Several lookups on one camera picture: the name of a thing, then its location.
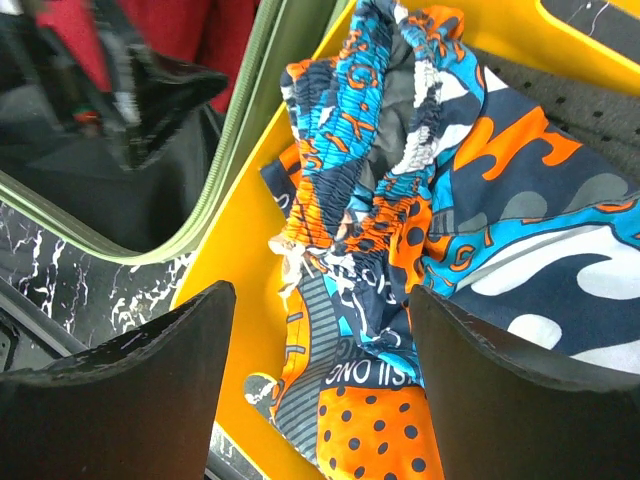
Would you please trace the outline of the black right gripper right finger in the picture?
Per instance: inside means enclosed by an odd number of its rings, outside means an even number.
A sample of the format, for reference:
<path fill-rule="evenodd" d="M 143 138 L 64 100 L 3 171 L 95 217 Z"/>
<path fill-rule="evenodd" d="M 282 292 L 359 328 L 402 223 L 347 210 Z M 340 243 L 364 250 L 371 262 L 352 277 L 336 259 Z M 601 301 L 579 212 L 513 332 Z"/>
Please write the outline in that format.
<path fill-rule="evenodd" d="M 445 478 L 638 478 L 638 375 L 544 349 L 422 286 L 409 307 Z"/>

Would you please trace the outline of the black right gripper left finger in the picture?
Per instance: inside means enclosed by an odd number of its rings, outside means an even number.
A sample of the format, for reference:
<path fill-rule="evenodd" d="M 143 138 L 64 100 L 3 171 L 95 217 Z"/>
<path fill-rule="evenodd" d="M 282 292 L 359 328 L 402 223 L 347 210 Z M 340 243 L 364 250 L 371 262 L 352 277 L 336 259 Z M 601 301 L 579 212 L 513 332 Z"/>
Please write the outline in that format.
<path fill-rule="evenodd" d="M 5 479 L 201 479 L 227 359 L 232 284 L 92 349 L 1 377 Z"/>

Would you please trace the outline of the green hard-shell suitcase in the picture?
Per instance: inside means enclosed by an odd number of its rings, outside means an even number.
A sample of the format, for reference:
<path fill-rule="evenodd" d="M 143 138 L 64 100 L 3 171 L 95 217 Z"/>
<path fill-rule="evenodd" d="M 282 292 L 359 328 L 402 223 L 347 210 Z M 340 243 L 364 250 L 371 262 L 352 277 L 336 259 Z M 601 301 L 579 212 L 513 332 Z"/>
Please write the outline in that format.
<path fill-rule="evenodd" d="M 156 52 L 121 1 L 87 1 L 111 87 L 37 23 L 49 1 L 1 5 L 1 199 L 96 257 L 135 265 L 193 249 L 278 108 L 285 66 L 310 57 L 342 1 L 257 1 L 228 77 Z"/>

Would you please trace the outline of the colourful patterned shorts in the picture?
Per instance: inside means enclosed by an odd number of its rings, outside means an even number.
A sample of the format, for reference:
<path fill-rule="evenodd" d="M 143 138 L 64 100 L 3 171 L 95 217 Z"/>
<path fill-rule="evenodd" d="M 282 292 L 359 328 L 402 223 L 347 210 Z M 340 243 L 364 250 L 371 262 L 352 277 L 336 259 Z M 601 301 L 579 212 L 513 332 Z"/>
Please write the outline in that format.
<path fill-rule="evenodd" d="M 285 365 L 250 402 L 328 479 L 444 472 L 416 286 L 573 360 L 639 370 L 639 187 L 461 40 L 463 13 L 360 1 L 340 53 L 286 67 Z"/>

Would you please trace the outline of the grey dotted garment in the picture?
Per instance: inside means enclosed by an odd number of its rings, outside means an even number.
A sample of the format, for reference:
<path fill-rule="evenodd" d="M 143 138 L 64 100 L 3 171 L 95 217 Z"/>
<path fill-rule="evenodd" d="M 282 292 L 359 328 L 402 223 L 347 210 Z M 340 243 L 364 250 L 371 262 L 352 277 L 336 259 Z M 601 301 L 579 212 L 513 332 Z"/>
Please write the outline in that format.
<path fill-rule="evenodd" d="M 639 98 L 530 68 L 476 49 L 501 80 L 539 103 L 561 130 L 639 179 Z"/>

